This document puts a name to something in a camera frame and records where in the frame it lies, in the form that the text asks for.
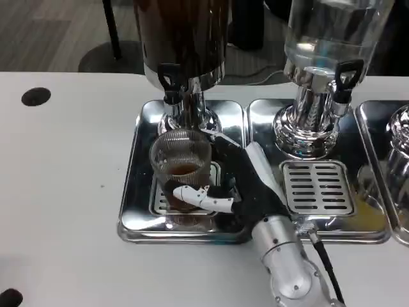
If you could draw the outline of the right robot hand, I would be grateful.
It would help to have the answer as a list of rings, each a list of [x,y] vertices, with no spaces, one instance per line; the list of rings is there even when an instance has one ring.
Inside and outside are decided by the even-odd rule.
[[[164,184],[167,194],[201,209],[234,214],[250,228],[272,216],[289,217],[285,195],[261,145],[253,141],[242,147],[221,132],[202,132],[234,181],[208,186],[168,180]]]

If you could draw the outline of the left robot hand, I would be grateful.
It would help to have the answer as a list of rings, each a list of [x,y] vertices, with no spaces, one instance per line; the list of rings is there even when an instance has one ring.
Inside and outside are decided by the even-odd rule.
[[[23,295],[14,288],[8,288],[0,295],[0,307],[19,307],[23,301]]]

